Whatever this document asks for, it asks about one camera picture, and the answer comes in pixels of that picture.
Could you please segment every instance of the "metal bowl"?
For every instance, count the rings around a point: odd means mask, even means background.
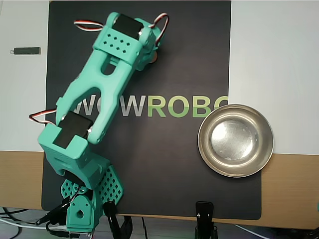
[[[222,175],[246,177],[261,170],[274,148],[272,130],[255,109],[226,105],[211,112],[198,132],[199,152]]]

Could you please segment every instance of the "black mat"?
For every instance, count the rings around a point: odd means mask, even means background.
[[[195,202],[211,201],[214,217],[259,219],[261,215],[261,173],[241,179],[221,176],[201,159],[197,133],[203,117],[193,111],[193,96],[215,100],[228,94],[230,15],[229,1],[54,1],[49,11],[47,109],[55,107],[87,61],[98,33],[84,32],[73,25],[75,19],[105,22],[117,11],[151,22],[159,13],[168,12],[170,24],[158,61],[142,72],[135,72],[123,96],[111,126],[93,151],[109,159],[122,184],[124,196],[120,213],[195,216]],[[130,96],[137,106],[126,113]],[[156,110],[150,117],[150,96],[162,96],[165,117]],[[188,113],[172,116],[167,105],[174,96],[189,103]],[[99,94],[87,98],[80,114],[94,119],[98,114]],[[173,105],[176,113],[184,109],[182,101]],[[61,202],[57,176],[45,161],[42,206],[51,210]]]

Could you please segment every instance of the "wooden table edge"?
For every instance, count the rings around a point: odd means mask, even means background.
[[[262,216],[258,220],[214,219],[217,223],[296,229],[319,226],[319,156],[273,154],[262,171]],[[43,152],[0,151],[3,207],[42,210]],[[131,215],[195,221],[196,217]]]

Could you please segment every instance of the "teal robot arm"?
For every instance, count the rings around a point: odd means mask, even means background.
[[[55,172],[66,178],[61,187],[64,198],[70,198],[67,229],[89,233],[97,226],[102,205],[117,203],[123,187],[109,160],[90,151],[107,132],[118,108],[119,97],[135,70],[143,70],[153,61],[163,30],[140,18],[132,19],[111,13],[93,44],[93,52],[79,76],[56,103],[56,124],[48,124],[38,138],[46,158]],[[104,75],[108,64],[115,66]],[[73,113],[77,104],[99,90],[101,110],[95,122]]]

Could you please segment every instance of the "black stand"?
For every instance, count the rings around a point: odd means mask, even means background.
[[[103,205],[105,215],[108,217],[110,229],[114,239],[129,239],[133,231],[132,218],[124,216],[124,222],[120,228],[116,219],[116,206],[114,201],[106,202]]]
[[[195,239],[218,239],[217,227],[213,219],[214,205],[211,202],[196,203],[197,227]]]

